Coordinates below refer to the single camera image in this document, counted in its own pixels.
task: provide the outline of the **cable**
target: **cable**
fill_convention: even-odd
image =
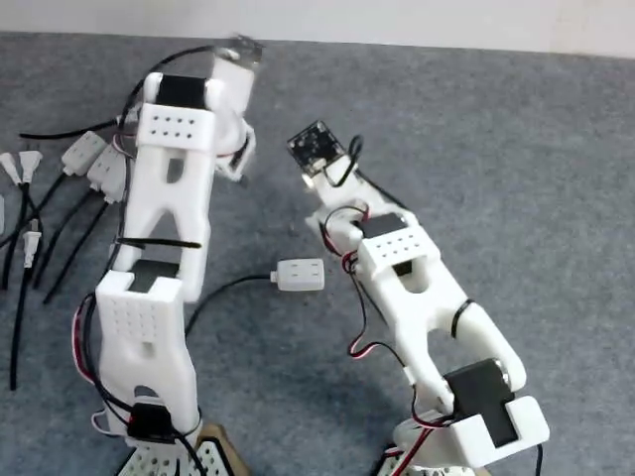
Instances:
[[[11,264],[13,263],[13,255],[16,252],[16,247],[18,246],[18,240],[20,236],[20,231],[22,230],[22,223],[25,221],[27,217],[27,193],[29,190],[29,184],[23,183],[20,185],[20,190],[22,191],[22,199],[20,201],[20,212],[18,213],[18,222],[14,229],[14,233],[12,234],[13,238],[9,243],[9,248],[7,248],[7,252],[4,256],[4,268],[2,270],[2,289],[7,290],[9,288],[9,278],[11,277]]]
[[[55,282],[51,286],[51,289],[49,290],[49,292],[47,293],[47,295],[45,296],[43,300],[44,304],[48,304],[49,302],[51,302],[51,300],[55,297],[55,294],[60,290],[62,281],[64,280],[66,274],[68,273],[68,270],[70,269],[70,266],[72,265],[74,259],[79,253],[79,250],[84,245],[84,243],[88,240],[88,238],[90,237],[93,230],[99,223],[99,220],[101,219],[101,217],[103,216],[107,208],[108,208],[108,202],[104,201],[101,207],[99,208],[99,210],[97,211],[97,214],[94,216],[94,218],[88,225],[88,228],[86,228],[86,231],[83,232],[83,235],[81,235],[81,238],[79,238],[79,241],[77,241],[77,244],[74,246],[74,248],[70,252],[70,255],[66,259],[66,262],[63,264],[62,270],[58,274],[58,277],[56,278]]]
[[[545,455],[545,449],[542,444],[536,446],[538,454],[536,456],[536,476],[540,476],[543,473],[543,456]]]
[[[198,304],[194,312],[191,314],[190,321],[188,322],[188,325],[186,326],[186,337],[190,335],[191,330],[193,329],[194,325],[196,324],[196,321],[198,320],[198,317],[200,316],[200,313],[209,304],[209,302],[212,299],[214,299],[218,295],[221,295],[223,292],[227,291],[229,288],[232,288],[233,286],[239,285],[241,283],[247,283],[250,281],[259,281],[259,280],[271,281],[271,275],[262,274],[262,275],[244,276],[242,278],[238,278],[237,280],[233,280],[233,281],[230,281],[229,283],[222,285],[220,288],[215,289],[214,291],[209,293],[207,296],[205,296],[203,300]]]
[[[53,233],[51,237],[51,243],[49,243],[49,247],[44,254],[42,266],[38,270],[35,275],[33,281],[33,287],[38,288],[40,286],[40,282],[42,281],[42,277],[44,276],[44,272],[49,265],[49,261],[53,256],[53,252],[56,249],[56,245],[58,244],[58,240],[60,240],[60,236],[64,231],[65,227],[68,225],[70,220],[75,216],[76,213],[88,202],[88,200],[95,194],[93,189],[89,189],[80,199],[79,201],[66,213],[66,215],[62,218],[62,222],[56,228],[56,231]]]
[[[20,285],[20,296],[18,297],[18,309],[16,319],[13,323],[13,337],[11,338],[11,361],[9,364],[9,389],[12,392],[18,388],[18,351],[20,350],[20,335],[22,333],[22,321],[24,320],[24,304],[27,300],[27,289],[29,280],[33,275],[32,268],[25,268],[22,274],[22,284]]]
[[[428,439],[428,436],[430,436],[433,431],[433,429],[422,429],[419,437],[415,441],[415,444],[413,444],[413,447],[410,448],[410,450],[404,455],[404,459],[401,460],[399,466],[392,470],[390,476],[401,476],[401,474],[406,471],[408,465],[415,457],[415,454],[417,454],[417,451],[419,451],[422,445],[426,442],[426,439]]]
[[[14,239],[14,237],[19,236],[20,235],[20,231],[22,230],[22,228],[24,228],[27,225],[27,223],[29,223],[34,218],[37,218],[38,213],[40,213],[43,210],[43,208],[45,206],[47,206],[47,204],[49,203],[49,201],[53,197],[53,194],[56,192],[56,190],[60,187],[60,185],[64,182],[64,180],[67,177],[68,176],[66,174],[62,173],[62,174],[60,174],[58,176],[58,178],[56,178],[56,181],[54,181],[53,184],[49,187],[49,189],[45,193],[44,198],[42,199],[42,201],[36,207],[37,211],[36,210],[32,211],[31,214],[29,215],[29,217],[27,217],[25,220],[23,220],[23,222],[20,224],[21,226],[20,226],[19,230],[14,230],[10,235],[8,235],[6,238],[4,238],[2,241],[0,241],[0,249],[4,248],[4,246],[6,244],[10,243],[11,240]]]
[[[103,129],[107,129],[109,127],[113,127],[117,125],[117,119],[110,119],[108,121],[100,122],[99,124],[94,124],[89,127],[84,127],[83,129],[77,129],[75,131],[62,132],[59,134],[30,134],[30,133],[21,133],[19,136],[22,139],[31,139],[35,141],[56,141],[58,139],[68,139],[71,137],[78,137],[84,135],[86,132],[95,132],[101,131]]]
[[[353,172],[353,169],[357,165],[357,162],[359,162],[363,147],[364,138],[362,136],[357,135],[351,139],[350,144],[348,145],[348,157],[350,158],[350,163],[348,164],[348,167],[346,168],[344,174],[337,182],[333,181],[332,178],[330,178],[330,176],[328,175],[327,170],[324,169],[324,176],[326,177],[326,181],[328,181],[328,184],[330,186],[334,188],[340,188],[342,185],[345,184],[346,179],[348,179],[350,174]]]
[[[392,193],[390,193],[388,190],[386,190],[383,186],[380,186],[376,181],[371,180],[367,174],[365,174],[364,172],[362,172],[360,169],[357,170],[357,174],[364,180],[366,180],[368,183],[370,183],[372,186],[374,186],[375,188],[377,188],[377,190],[384,195],[386,198],[388,198],[390,201],[392,201],[393,203],[395,203],[398,206],[401,206],[402,208],[409,210],[410,208],[408,208],[403,201],[401,201],[399,198],[397,198],[395,195],[393,195]]]
[[[359,360],[366,357],[375,348],[384,347],[385,349],[388,349],[390,353],[393,354],[393,356],[397,359],[397,361],[402,366],[402,368],[406,367],[406,364],[404,363],[403,359],[399,356],[399,354],[395,351],[395,349],[393,349],[390,345],[386,344],[385,342],[373,341],[373,342],[370,342],[369,344],[366,344],[362,349],[355,350],[355,348],[357,347],[357,344],[359,344],[359,341],[362,339],[362,337],[364,336],[364,333],[366,332],[366,327],[368,326],[368,314],[366,312],[366,304],[364,302],[364,296],[361,293],[359,284],[357,284],[357,279],[353,275],[350,275],[350,279],[353,281],[353,285],[355,286],[355,291],[357,292],[357,297],[359,298],[359,304],[361,306],[362,328],[359,334],[357,334],[357,337],[355,337],[351,341],[351,343],[348,345],[348,355],[350,355],[355,360]]]
[[[175,437],[186,448],[186,451],[188,452],[188,455],[190,456],[191,460],[194,462],[194,466],[196,466],[196,470],[198,470],[198,472],[200,473],[200,476],[204,476],[205,474],[207,474],[207,470],[202,465],[202,461],[200,461],[200,458],[196,454],[196,451],[194,451],[194,448],[191,447],[191,444],[188,441],[188,439],[179,432],[175,432]],[[183,473],[184,474],[188,473],[186,468],[183,469]]]

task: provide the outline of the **white wall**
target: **white wall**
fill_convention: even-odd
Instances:
[[[0,30],[635,58],[635,0],[0,0]]]

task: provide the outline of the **gray carpet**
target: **gray carpet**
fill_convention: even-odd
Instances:
[[[56,132],[117,114],[155,60],[201,41],[0,36],[0,147],[18,131]],[[322,118],[347,141],[364,134],[363,169],[419,215],[468,294],[523,358],[527,394],[552,429],[544,475],[635,474],[632,372],[635,289],[635,62],[549,55],[270,43],[249,121],[259,155],[248,187],[218,179],[211,204],[207,289],[278,259],[324,256],[303,218],[303,191],[285,141]],[[205,57],[176,68],[204,74]],[[41,144],[42,196],[69,141]],[[8,223],[19,195],[6,177]],[[51,230],[85,189],[63,186]],[[64,235],[45,286],[98,207]],[[116,225],[109,210],[63,294],[27,308],[18,392],[8,391],[20,253],[0,295],[0,474],[108,475],[127,448],[98,436],[99,408],[74,372],[69,323],[94,286]],[[390,355],[345,356],[360,315],[353,289],[326,260],[324,292],[281,295],[245,286],[209,308],[190,340],[200,404],[223,423],[255,475],[368,474],[410,391]],[[371,336],[386,337],[374,318]],[[442,335],[443,371],[469,355]],[[535,452],[493,465],[533,474]]]

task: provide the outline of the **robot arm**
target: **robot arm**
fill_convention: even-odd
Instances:
[[[354,159],[322,122],[288,147],[321,201],[309,226],[377,304],[422,400],[453,416],[414,461],[477,468],[547,440],[537,402],[514,396],[527,380],[522,361],[487,312],[468,299],[416,216],[355,172]],[[428,352],[433,329],[468,346],[480,362],[442,376]],[[413,439],[412,432],[396,432],[398,444]]]
[[[240,180],[254,155],[243,114],[261,54],[260,45],[238,37],[215,52],[209,78],[153,72],[144,83],[122,245],[95,295],[101,383],[132,409],[109,408],[109,430],[161,458],[186,455],[174,430],[193,446],[201,428],[184,304],[198,300],[203,284],[214,172]],[[173,161],[182,163],[177,179],[168,177]],[[138,244],[165,213],[177,223],[181,258],[144,260]]]

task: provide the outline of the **white connector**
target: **white connector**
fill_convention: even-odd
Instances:
[[[42,232],[38,229],[38,220],[31,220],[31,229],[24,234],[24,267],[33,268],[33,260],[38,252]]]
[[[0,164],[2,164],[3,169],[15,185],[20,185],[22,183],[20,175],[18,174],[18,169],[16,169],[16,160],[11,154],[8,152],[0,154]]]
[[[94,132],[86,132],[63,153],[63,172],[67,176],[84,176],[106,146]]]
[[[105,195],[105,200],[112,204],[123,199],[123,190],[126,185],[126,158],[117,153],[117,157],[109,159],[107,169],[101,183],[101,191]]]
[[[97,160],[94,161],[94,164],[92,164],[88,170],[87,176],[90,180],[90,188],[100,191],[110,168],[113,167],[114,164],[122,162],[122,160],[123,156],[112,147],[112,144],[106,145],[97,157]]]
[[[321,259],[286,260],[278,262],[271,272],[271,282],[280,291],[321,291],[324,289],[324,262]]]
[[[40,151],[25,151],[20,153],[20,166],[22,166],[22,181],[31,183],[40,161],[42,153]]]

